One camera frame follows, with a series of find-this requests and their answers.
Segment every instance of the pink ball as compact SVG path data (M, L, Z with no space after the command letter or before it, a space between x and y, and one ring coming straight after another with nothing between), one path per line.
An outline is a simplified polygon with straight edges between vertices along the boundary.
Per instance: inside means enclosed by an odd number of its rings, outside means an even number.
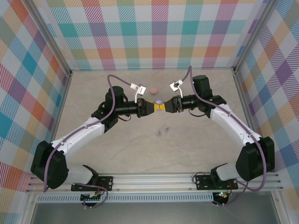
M158 92L158 89L156 87L151 87L150 91L151 94L156 95Z

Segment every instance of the vent grille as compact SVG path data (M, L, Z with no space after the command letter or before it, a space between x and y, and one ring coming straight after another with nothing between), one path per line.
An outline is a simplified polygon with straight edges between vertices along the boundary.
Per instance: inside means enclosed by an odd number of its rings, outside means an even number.
M88 199L90 202L100 200ZM106 203L142 203L142 202L211 202L212 193L152 193L152 194L109 194ZM37 203L80 203L80 194L39 195Z

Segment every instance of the beige surface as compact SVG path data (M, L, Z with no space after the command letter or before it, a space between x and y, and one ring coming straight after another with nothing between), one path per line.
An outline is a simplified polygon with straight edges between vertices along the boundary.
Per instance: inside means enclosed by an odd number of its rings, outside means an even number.
M57 138L83 124L104 101L107 75L114 74L129 83L143 84L143 98L168 100L174 93L169 84L185 76L186 70L76 71L59 124ZM193 76L207 75L214 95L221 95L231 109L245 121L241 102L230 70L193 70ZM116 79L112 85L124 88L129 100L134 90ZM158 88L150 95L151 87ZM193 94L190 79L182 85L184 95ZM147 117L132 116L119 122L104 135L92 140L69 161L70 165L89 165L99 173L163 173L210 171L217 165L236 161L240 149L225 131L207 117L182 113L155 112Z

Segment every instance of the small purple object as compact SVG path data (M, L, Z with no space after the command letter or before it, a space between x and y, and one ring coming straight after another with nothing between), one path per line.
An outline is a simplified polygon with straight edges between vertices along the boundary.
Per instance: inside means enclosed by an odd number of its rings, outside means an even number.
M157 100L155 101L155 104L162 105L162 104L163 104L163 101L160 100L160 99L157 99Z

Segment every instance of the marble floor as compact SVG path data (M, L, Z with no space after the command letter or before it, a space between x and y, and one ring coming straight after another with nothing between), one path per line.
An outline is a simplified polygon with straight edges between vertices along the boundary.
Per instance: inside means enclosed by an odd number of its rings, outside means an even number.
M65 102L56 138L83 124L104 101L107 75L114 74L147 91L143 98L168 100L174 93L169 84L183 78L187 70L75 71ZM231 70L193 70L193 76L207 75L214 95L221 95L244 122L245 116ZM116 79L113 85L124 88L129 100L134 90ZM151 87L158 94L151 95ZM182 85L184 95L193 94L190 79ZM182 113L155 112L147 117L132 116L119 122L104 135L93 139L68 161L70 166L86 164L99 173L180 173L209 172L217 165L234 162L241 149L226 132L207 117Z

